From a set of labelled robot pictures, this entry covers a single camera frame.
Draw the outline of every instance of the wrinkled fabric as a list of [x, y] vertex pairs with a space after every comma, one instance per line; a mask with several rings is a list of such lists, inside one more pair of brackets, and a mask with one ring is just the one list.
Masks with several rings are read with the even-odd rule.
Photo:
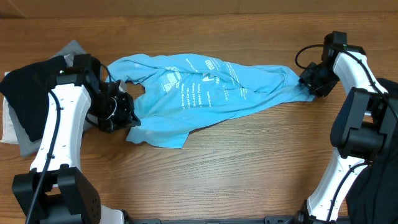
[[291, 69], [279, 65], [243, 66], [195, 54], [138, 54], [113, 62], [109, 71], [117, 80], [145, 87], [134, 101], [141, 126], [131, 128], [127, 140], [160, 147], [181, 148], [195, 129], [314, 98]]

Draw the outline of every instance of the gray cloth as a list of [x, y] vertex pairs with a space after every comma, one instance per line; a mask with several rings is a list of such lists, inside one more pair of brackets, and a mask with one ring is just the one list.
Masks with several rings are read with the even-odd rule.
[[[71, 67], [73, 65], [73, 57], [75, 55], [85, 54], [85, 53], [86, 52], [83, 50], [83, 48], [80, 46], [80, 44], [77, 41], [73, 40], [69, 44], [64, 46], [64, 48], [62, 50], [60, 50], [58, 53], [56, 53], [53, 57], [63, 55], [65, 57], [65, 61], [66, 61], [67, 65], [69, 67]], [[29, 140], [28, 135], [26, 134], [25, 129], [19, 123], [16, 112], [14, 111], [13, 108], [11, 108], [11, 106], [9, 106], [9, 114], [10, 114], [11, 121], [14, 125], [14, 129], [15, 129], [15, 133], [16, 133], [16, 136], [18, 139], [19, 150], [20, 150], [21, 156], [25, 157], [25, 156], [29, 156], [29, 155], [33, 154], [34, 152], [37, 152], [39, 150], [40, 144], [42, 143], [42, 140], [39, 139], [34, 142], [31, 142]], [[89, 118], [92, 121], [96, 121], [95, 117], [90, 117], [90, 115], [89, 115]], [[85, 121], [83, 130], [87, 130], [89, 128], [91, 128], [91, 125]]]

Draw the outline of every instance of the wooden table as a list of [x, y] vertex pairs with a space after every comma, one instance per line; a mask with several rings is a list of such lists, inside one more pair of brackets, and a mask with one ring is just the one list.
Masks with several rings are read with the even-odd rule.
[[[45, 60], [72, 39], [109, 64], [145, 53], [195, 53], [244, 65], [294, 64], [298, 50], [333, 30], [363, 46], [377, 77], [398, 81], [398, 14], [266, 14], [0, 20], [0, 72]], [[302, 55], [320, 61], [320, 49]], [[141, 86], [129, 85], [133, 97]], [[345, 100], [339, 83], [326, 98], [290, 103], [194, 131], [183, 149], [126, 142], [126, 131], [87, 132], [83, 173], [111, 208], [133, 218], [261, 218], [293, 214], [315, 190], [331, 157], [330, 128]], [[14, 175], [34, 156], [0, 144], [0, 223], [23, 223]]]

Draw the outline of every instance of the blue cloth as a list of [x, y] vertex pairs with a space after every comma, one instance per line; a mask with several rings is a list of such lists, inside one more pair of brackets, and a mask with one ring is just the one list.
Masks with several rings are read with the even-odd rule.
[[243, 66], [195, 54], [121, 58], [109, 66], [112, 77], [140, 83], [145, 94], [134, 101], [141, 126], [127, 141], [181, 148], [190, 131], [240, 118], [280, 103], [312, 101], [288, 67]]

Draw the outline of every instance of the black garment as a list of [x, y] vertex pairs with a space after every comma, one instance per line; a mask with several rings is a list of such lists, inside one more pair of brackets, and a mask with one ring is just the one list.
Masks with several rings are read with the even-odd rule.
[[[390, 94], [397, 95], [398, 83], [382, 78], [378, 81]], [[358, 176], [346, 201], [351, 224], [398, 223], [397, 133], [392, 138], [389, 152], [381, 154], [372, 167], [367, 167]]]
[[15, 110], [32, 142], [43, 137], [49, 111], [48, 79], [66, 67], [64, 57], [58, 56], [14, 70], [0, 83], [0, 92]]

